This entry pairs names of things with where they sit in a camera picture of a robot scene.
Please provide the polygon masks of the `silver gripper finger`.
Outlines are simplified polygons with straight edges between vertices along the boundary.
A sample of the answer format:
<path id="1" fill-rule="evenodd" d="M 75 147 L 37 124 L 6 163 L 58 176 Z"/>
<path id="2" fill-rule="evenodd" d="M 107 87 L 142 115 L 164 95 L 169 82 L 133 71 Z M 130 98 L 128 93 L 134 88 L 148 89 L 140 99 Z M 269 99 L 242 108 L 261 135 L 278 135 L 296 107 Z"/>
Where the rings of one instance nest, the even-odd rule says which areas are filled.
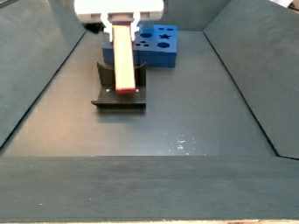
<path id="1" fill-rule="evenodd" d="M 113 41 L 113 25 L 107 21 L 106 13 L 99 14 L 99 20 L 103 25 L 103 32 L 107 34 L 107 40 L 109 40 L 109 42 L 112 42 Z"/>
<path id="2" fill-rule="evenodd" d="M 138 21 L 140 21 L 140 12 L 133 12 L 133 21 L 130 22 L 130 40 L 136 39 L 136 32 L 138 32 Z"/>

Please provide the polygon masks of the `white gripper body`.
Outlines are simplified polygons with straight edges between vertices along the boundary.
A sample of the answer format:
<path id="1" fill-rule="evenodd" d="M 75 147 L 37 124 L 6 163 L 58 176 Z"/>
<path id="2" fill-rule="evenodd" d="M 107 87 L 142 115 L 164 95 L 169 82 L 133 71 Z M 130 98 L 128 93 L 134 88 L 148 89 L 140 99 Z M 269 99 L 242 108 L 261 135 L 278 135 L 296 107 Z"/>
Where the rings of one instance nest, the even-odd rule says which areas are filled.
<path id="1" fill-rule="evenodd" d="M 140 20 L 158 20 L 164 13 L 164 0 L 73 0 L 73 10 L 81 23 L 101 22 L 101 15 L 109 20 L 113 16 L 126 15 L 125 21 L 134 13 Z"/>

